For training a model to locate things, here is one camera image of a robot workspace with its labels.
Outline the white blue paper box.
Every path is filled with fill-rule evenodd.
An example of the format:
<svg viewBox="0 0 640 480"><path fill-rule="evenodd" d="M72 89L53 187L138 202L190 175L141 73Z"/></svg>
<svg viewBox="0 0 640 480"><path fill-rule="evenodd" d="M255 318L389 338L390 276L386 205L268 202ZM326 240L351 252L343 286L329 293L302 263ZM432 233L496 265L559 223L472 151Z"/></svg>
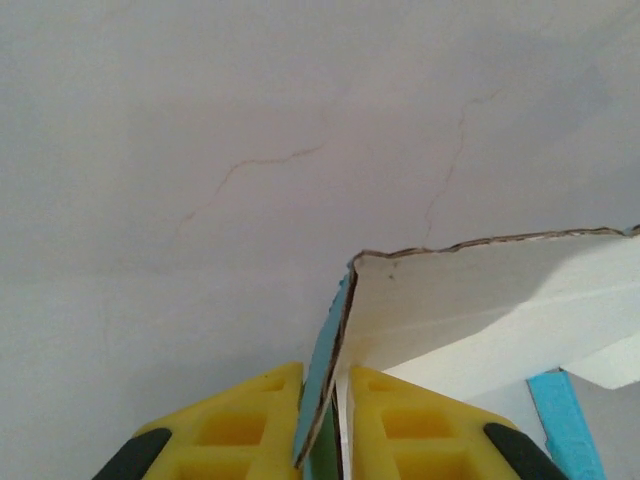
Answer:
<svg viewBox="0 0 640 480"><path fill-rule="evenodd" d="M640 225L356 255L301 396L302 480L352 480L354 367L508 419L565 480L605 480L571 377L640 381Z"/></svg>

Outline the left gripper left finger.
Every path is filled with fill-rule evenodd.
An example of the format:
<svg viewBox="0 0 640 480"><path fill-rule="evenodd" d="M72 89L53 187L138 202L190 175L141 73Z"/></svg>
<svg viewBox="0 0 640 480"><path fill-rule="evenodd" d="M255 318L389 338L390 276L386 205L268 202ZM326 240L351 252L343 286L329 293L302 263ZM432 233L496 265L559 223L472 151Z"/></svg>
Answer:
<svg viewBox="0 0 640 480"><path fill-rule="evenodd" d="M302 385L303 365L290 362L151 421L92 480L302 480Z"/></svg>

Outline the white table sheet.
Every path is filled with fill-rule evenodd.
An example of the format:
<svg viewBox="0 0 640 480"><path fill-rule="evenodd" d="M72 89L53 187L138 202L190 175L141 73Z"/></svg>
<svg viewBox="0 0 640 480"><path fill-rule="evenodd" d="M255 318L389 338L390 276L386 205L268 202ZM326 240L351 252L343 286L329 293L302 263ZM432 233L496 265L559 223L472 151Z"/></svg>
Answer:
<svg viewBox="0 0 640 480"><path fill-rule="evenodd" d="M348 261L640 223L640 0L0 0L0 480L310 355Z"/></svg>

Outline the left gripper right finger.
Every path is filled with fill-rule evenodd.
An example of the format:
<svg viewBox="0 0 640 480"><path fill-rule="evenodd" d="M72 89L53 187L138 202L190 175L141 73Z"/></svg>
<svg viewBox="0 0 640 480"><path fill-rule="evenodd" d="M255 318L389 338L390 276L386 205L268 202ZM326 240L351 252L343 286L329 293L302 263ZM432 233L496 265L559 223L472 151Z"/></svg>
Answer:
<svg viewBox="0 0 640 480"><path fill-rule="evenodd" d="M367 367L349 373L352 480L565 480L508 419Z"/></svg>

